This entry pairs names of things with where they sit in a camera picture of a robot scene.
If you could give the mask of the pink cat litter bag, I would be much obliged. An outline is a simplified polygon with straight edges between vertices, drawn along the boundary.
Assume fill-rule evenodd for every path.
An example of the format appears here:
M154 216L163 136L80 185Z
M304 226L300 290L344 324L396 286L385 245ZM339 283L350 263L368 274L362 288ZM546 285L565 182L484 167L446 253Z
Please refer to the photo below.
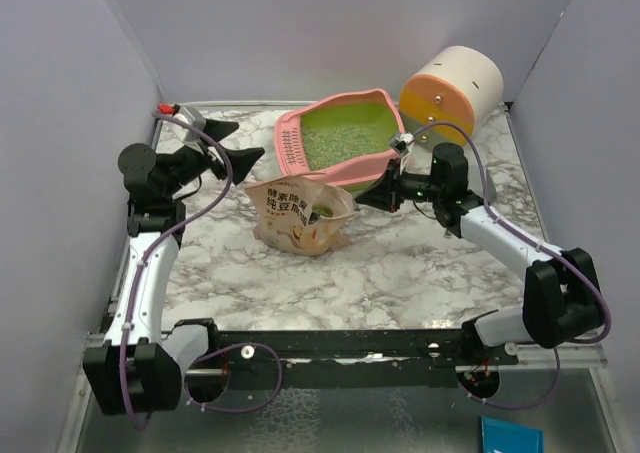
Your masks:
M258 214L254 237L281 251L319 256L351 243L342 232L355 216L346 190L313 177L289 175L245 188Z

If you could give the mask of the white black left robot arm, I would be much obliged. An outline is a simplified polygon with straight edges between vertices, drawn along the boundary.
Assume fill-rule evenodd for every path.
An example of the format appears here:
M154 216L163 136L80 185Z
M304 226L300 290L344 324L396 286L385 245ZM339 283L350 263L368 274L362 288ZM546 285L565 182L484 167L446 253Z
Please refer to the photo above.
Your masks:
M261 147L230 150L212 146L233 134L238 123L182 120L171 123L191 133L194 144L158 154L144 143L127 146L118 168L129 193L129 266L114 319L98 347L86 349L84 373L103 414L135 416L175 409L187 369L206 368L220 358L221 344L211 319L181 320L162 334L168 280L190 218L176 194L211 171L227 187L237 185L263 156Z

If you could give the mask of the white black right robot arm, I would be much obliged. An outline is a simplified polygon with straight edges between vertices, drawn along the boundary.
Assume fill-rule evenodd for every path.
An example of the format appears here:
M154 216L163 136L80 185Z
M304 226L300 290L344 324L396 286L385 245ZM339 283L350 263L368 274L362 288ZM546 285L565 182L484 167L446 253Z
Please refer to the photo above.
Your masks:
M540 241L486 206L468 187L468 161L458 145L436 146L427 174L406 172L401 160L391 160L356 201L388 212L405 201L428 202L446 231L480 247L523 281L521 307L463 324L466 334L459 351L469 363L483 363L502 344L534 343L551 349L607 324L590 255Z

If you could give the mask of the metal litter scoop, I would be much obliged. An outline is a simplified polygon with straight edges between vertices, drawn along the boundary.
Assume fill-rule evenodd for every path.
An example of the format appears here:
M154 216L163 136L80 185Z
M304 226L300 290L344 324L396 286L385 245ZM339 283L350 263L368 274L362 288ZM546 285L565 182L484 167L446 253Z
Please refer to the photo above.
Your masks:
M490 176L487 177L486 182L488 188L488 200L491 204L493 204L497 199L497 189Z

